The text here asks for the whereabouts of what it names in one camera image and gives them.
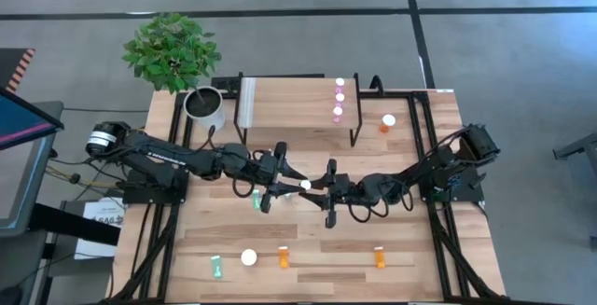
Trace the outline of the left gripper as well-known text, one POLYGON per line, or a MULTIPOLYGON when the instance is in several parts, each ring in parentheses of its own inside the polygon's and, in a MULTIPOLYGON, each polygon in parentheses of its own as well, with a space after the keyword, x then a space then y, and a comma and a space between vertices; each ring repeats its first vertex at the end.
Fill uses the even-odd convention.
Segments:
POLYGON ((283 182, 278 182, 277 180, 279 173, 287 178, 297 180, 308 179, 307 176, 293 169, 289 165, 285 159, 286 150, 286 142, 278 142, 273 152, 265 149, 258 149, 253 152, 253 158, 259 165, 255 183, 266 188, 260 203, 260 211, 264 214, 267 214, 270 211, 272 198, 304 191, 304 188, 301 186, 289 185, 283 182))

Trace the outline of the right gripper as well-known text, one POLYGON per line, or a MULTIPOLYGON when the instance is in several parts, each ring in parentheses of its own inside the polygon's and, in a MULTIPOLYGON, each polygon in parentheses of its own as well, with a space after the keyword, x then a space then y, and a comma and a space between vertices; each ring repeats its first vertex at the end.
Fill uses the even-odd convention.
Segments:
POLYGON ((327 210, 325 227, 333 229, 337 223, 336 204, 348 206, 350 216, 357 222, 360 221, 353 212, 353 204, 356 198, 356 185, 350 181, 347 174, 337 174, 337 161, 330 159, 326 167, 326 175, 311 181, 311 188, 323 190, 327 188, 326 195, 318 195, 307 192, 299 193, 300 197, 312 202, 322 211, 327 210))

